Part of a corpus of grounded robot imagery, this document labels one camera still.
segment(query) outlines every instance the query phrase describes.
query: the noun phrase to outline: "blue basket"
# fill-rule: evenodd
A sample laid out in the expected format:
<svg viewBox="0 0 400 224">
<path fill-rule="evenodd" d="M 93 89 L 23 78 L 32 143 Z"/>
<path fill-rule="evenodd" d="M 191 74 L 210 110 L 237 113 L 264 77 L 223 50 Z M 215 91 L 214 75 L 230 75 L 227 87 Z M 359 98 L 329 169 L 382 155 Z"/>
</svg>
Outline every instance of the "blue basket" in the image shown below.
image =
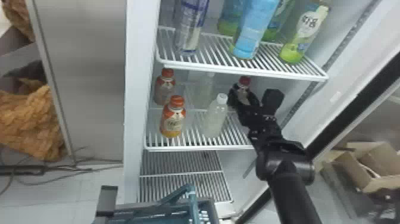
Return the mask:
<svg viewBox="0 0 400 224">
<path fill-rule="evenodd" d="M 188 199 L 179 199 L 183 194 Z M 137 203 L 127 209 L 119 209 L 108 219 L 108 224 L 218 224 L 218 216 L 212 198 L 199 198 L 195 187 L 187 184 L 159 202 L 150 206 Z"/>
</svg>

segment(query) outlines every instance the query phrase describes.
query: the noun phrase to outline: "plastic bottle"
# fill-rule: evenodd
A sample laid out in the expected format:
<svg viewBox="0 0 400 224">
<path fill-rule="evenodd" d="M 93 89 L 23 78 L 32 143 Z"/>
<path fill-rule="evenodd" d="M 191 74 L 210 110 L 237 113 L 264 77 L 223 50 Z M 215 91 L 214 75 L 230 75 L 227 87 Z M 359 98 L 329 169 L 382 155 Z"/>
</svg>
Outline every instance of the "plastic bottle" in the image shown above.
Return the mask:
<svg viewBox="0 0 400 224">
<path fill-rule="evenodd" d="M 196 53 L 209 0 L 177 0 L 174 9 L 174 46 L 182 55 Z"/>
<path fill-rule="evenodd" d="M 217 24 L 218 31 L 222 35 L 235 35 L 245 3 L 246 0 L 226 0 L 224 2 L 221 17 Z"/>
<path fill-rule="evenodd" d="M 214 76 L 215 73 L 207 73 L 196 86 L 193 101 L 196 108 L 206 108 L 210 104 L 214 89 Z"/>
<path fill-rule="evenodd" d="M 215 138 L 220 135 L 228 113 L 227 101 L 228 96 L 226 94 L 218 94 L 208 107 L 203 125 L 203 134 L 207 138 Z"/>
<path fill-rule="evenodd" d="M 273 41 L 295 6 L 295 0 L 280 0 L 274 16 L 265 30 L 263 41 Z"/>
<path fill-rule="evenodd" d="M 243 59 L 255 56 L 278 3 L 279 0 L 247 0 L 229 49 L 234 56 Z"/>
<path fill-rule="evenodd" d="M 235 83 L 229 90 L 228 106 L 232 108 L 237 107 L 237 100 L 244 105 L 259 105 L 260 102 L 257 97 L 250 91 L 250 78 L 248 76 L 241 76 L 238 83 Z"/>
<path fill-rule="evenodd" d="M 186 117 L 183 97 L 173 95 L 170 103 L 164 106 L 160 121 L 160 132 L 167 138 L 174 138 L 181 134 L 183 121 Z"/>
<path fill-rule="evenodd" d="M 154 85 L 154 102 L 158 105 L 166 105 L 174 92 L 174 88 L 174 70 L 162 69 L 161 75 L 157 77 Z"/>
<path fill-rule="evenodd" d="M 329 7 L 315 0 L 306 5 L 296 26 L 296 33 L 280 51 L 279 57 L 288 63 L 299 62 L 320 30 L 322 22 L 328 16 Z"/>
</svg>

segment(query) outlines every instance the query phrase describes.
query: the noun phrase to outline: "teal basket handle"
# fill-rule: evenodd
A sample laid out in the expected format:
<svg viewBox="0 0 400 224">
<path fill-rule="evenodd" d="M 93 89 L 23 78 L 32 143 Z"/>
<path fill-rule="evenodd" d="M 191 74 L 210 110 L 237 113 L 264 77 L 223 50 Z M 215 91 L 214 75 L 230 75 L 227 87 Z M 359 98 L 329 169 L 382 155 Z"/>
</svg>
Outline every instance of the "teal basket handle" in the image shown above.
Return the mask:
<svg viewBox="0 0 400 224">
<path fill-rule="evenodd" d="M 172 192 L 171 194 L 168 194 L 166 197 L 163 199 L 159 200 L 160 204 L 176 204 L 176 202 L 179 200 L 179 198 L 183 194 L 188 194 L 189 196 L 189 202 L 190 202 L 190 216 L 193 219 L 193 224 L 200 224 L 200 219 L 199 219 L 199 206 L 197 202 L 197 196 L 196 196 L 196 189 L 195 186 L 192 184 L 185 184 L 181 186 L 179 189 L 176 191 Z"/>
</svg>

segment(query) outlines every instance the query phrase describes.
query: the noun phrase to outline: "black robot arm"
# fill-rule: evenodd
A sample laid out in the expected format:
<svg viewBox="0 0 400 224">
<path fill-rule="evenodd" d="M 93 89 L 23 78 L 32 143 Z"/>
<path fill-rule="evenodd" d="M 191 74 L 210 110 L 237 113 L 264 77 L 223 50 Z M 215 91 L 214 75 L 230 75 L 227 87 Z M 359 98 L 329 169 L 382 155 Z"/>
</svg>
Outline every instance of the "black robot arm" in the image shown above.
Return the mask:
<svg viewBox="0 0 400 224">
<path fill-rule="evenodd" d="M 305 189 L 314 181 L 314 166 L 299 142 L 282 137 L 275 112 L 284 95 L 277 89 L 265 91 L 261 103 L 254 94 L 251 105 L 242 104 L 234 90 L 229 104 L 236 109 L 256 152 L 256 174 L 267 181 L 283 224 L 322 224 Z"/>
</svg>

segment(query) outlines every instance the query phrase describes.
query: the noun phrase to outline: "orange bottle cap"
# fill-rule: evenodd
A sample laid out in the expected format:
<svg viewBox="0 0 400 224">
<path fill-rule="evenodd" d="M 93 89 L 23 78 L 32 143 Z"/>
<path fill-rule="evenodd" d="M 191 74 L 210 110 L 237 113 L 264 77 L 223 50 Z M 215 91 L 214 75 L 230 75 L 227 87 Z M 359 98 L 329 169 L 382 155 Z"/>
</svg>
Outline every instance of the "orange bottle cap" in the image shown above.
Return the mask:
<svg viewBox="0 0 400 224">
<path fill-rule="evenodd" d="M 161 75 L 166 78 L 171 78 L 174 76 L 173 69 L 162 69 Z"/>
<path fill-rule="evenodd" d="M 170 105 L 172 107 L 183 107 L 185 104 L 185 99 L 178 95 L 173 95 L 170 100 Z"/>
</svg>

